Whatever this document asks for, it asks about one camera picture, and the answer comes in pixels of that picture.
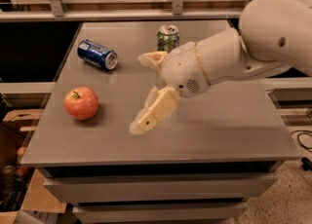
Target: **red apple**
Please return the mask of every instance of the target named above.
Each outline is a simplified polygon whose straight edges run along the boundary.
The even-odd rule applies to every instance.
[[[64,107],[75,119],[87,120],[98,111],[98,96],[90,88],[75,88],[66,95]]]

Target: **workbench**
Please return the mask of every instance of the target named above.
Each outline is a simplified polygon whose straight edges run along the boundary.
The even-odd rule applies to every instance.
[[[183,98],[155,129],[132,135],[129,125],[149,91],[165,86],[137,57],[156,51],[157,31],[166,23],[83,23],[21,161],[40,169],[47,189],[73,204],[83,223],[226,223],[278,179],[284,161],[300,157],[259,80],[225,82]],[[170,23],[180,45],[230,27],[227,20]],[[103,71],[79,58],[86,38],[113,49],[117,68]],[[99,111],[87,121],[73,119],[62,105],[81,86],[99,98]]]

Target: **drawer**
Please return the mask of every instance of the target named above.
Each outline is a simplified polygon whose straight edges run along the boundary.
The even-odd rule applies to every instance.
[[[238,199],[257,197],[275,173],[66,177],[45,180],[60,201],[79,203]]]
[[[161,205],[76,206],[73,213],[82,223],[162,222],[222,223],[247,209],[245,202]]]

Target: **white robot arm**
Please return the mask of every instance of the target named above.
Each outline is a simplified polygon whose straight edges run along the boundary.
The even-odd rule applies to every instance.
[[[144,62],[155,56],[158,67]],[[270,77],[291,67],[312,76],[312,11],[296,0],[253,0],[240,16],[239,32],[231,28],[168,55],[139,59],[158,70],[168,86],[138,114],[132,133],[156,126],[177,108],[180,96],[204,93],[220,82]]]

